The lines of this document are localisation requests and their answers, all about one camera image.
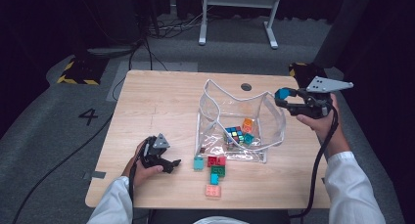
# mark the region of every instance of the lab coat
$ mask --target lab coat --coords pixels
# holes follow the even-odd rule
[[[373,195],[372,185],[352,152],[335,154],[329,158],[325,186],[331,201],[330,224],[386,223]],[[108,187],[88,224],[130,224],[132,215],[128,178],[121,176]],[[212,216],[195,224],[207,223],[245,224],[246,222],[228,217]]]

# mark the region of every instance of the transparent bag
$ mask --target transparent bag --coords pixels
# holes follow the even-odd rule
[[[227,130],[243,128],[246,120],[252,124],[250,140],[237,142]],[[199,102],[195,156],[266,162],[268,148],[281,145],[285,128],[284,112],[270,92],[237,99],[209,79]]]

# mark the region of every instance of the human hand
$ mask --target human hand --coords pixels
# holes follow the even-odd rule
[[[339,117],[339,119],[338,119],[338,121],[339,121],[338,129],[339,129],[339,131],[341,131],[340,113],[339,113],[339,106],[338,106],[338,103],[337,103],[337,98],[336,98],[336,95],[334,95],[334,94],[330,94],[330,96],[333,100],[333,107],[338,112],[338,117]],[[327,137],[327,133],[329,132],[329,130],[332,126],[333,114],[334,114],[334,111],[330,111],[330,113],[327,116],[319,118],[319,119],[314,119],[314,118],[308,117],[306,115],[299,114],[299,115],[297,115],[297,120],[299,122],[309,126],[312,130],[315,131],[318,138],[321,141],[324,141]]]
[[[350,146],[348,145],[345,134],[343,133],[336,95],[331,94],[331,98],[333,100],[333,107],[338,113],[339,125],[328,144],[329,157],[337,153],[350,151]],[[314,130],[317,137],[324,142],[332,126],[333,115],[334,111],[330,111],[327,116],[314,119],[306,115],[299,114],[297,115],[297,120]]]
[[[131,170],[131,167],[134,163],[135,158],[137,157],[138,153],[140,152],[141,147],[144,145],[144,142],[141,142],[138,146],[137,149],[135,150],[135,154],[134,157],[132,157],[130,159],[130,161],[128,162],[128,164],[125,166],[124,171],[122,172],[121,176],[126,176],[129,177],[129,172]],[[161,165],[156,165],[153,167],[149,167],[149,168],[145,168],[143,166],[143,164],[141,163],[141,160],[137,161],[137,169],[135,170],[135,176],[134,176],[134,187],[137,187],[141,184],[143,184],[147,178],[161,173],[162,172],[162,166]]]

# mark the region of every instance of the blue gripper part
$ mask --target blue gripper part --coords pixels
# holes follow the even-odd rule
[[[290,90],[288,89],[279,89],[277,92],[275,92],[275,99],[286,99],[288,96],[290,96]]]

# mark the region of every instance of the cube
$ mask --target cube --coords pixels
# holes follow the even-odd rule
[[[249,118],[245,118],[244,122],[242,123],[242,132],[244,134],[252,133],[253,132],[253,126],[254,126],[254,121],[249,119]]]
[[[240,126],[225,128],[225,130],[228,135],[228,144],[232,143],[230,138],[233,138],[238,144],[244,142],[244,134]]]
[[[218,157],[217,158],[217,165],[222,165],[225,166],[226,165],[226,157]]]
[[[195,156],[195,158],[193,159],[193,169],[203,170],[204,163],[204,158],[202,156]]]
[[[255,136],[250,134],[250,133],[246,133],[244,136],[244,143],[247,145],[250,145],[253,141],[254,141]]]
[[[220,186],[207,185],[207,189],[206,189],[205,194],[206,194],[207,197],[220,198],[220,196],[221,196]]]
[[[208,156],[207,157],[207,167],[211,167],[212,165],[217,165],[217,157]]]
[[[225,176],[225,166],[222,165],[212,165],[210,168],[210,174],[217,174],[219,177]]]
[[[210,184],[218,185],[219,184],[219,175],[216,173],[211,173],[210,175]]]

